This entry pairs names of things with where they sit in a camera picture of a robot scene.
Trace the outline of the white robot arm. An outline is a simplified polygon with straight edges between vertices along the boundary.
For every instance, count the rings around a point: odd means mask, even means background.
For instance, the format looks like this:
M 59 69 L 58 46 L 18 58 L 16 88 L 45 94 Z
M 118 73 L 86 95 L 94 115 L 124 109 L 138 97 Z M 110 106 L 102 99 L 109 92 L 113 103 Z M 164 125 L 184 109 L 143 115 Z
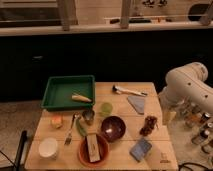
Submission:
M 170 111 L 186 99 L 213 114 L 213 88 L 205 84 L 207 77 L 207 67 L 200 62 L 174 68 L 166 74 L 166 86 L 158 94 L 164 125 L 173 117 Z

